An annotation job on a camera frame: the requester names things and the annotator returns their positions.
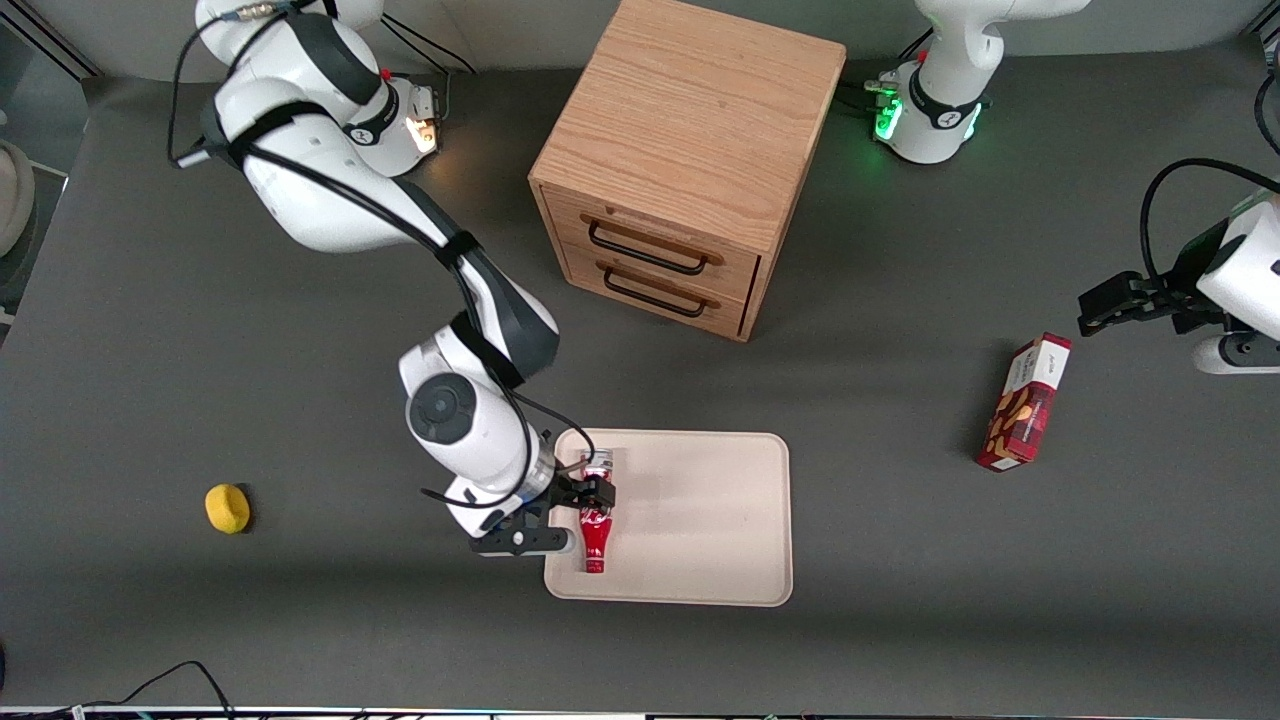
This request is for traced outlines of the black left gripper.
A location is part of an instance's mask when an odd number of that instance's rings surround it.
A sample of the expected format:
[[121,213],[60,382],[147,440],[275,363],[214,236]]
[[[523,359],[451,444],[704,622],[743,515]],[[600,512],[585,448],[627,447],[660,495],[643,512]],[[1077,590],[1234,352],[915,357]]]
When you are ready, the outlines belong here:
[[1190,240],[1178,252],[1166,272],[1157,273],[1155,256],[1148,249],[1148,275],[1139,272],[1117,274],[1085,291],[1078,299],[1078,329],[1082,337],[1129,322],[1152,322],[1170,318],[1176,334],[1188,334],[1202,327],[1233,329],[1229,315],[1199,290],[1197,282],[1210,269],[1229,219],[1221,219]]

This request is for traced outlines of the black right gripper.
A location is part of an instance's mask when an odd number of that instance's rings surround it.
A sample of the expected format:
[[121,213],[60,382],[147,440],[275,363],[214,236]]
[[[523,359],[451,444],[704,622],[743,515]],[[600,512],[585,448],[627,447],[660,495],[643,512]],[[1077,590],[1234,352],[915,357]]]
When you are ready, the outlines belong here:
[[549,521],[556,507],[568,507],[575,512],[590,509],[609,512],[616,505],[616,487],[605,479],[605,461],[591,460],[579,474],[558,468],[548,488],[536,497],[536,518]]

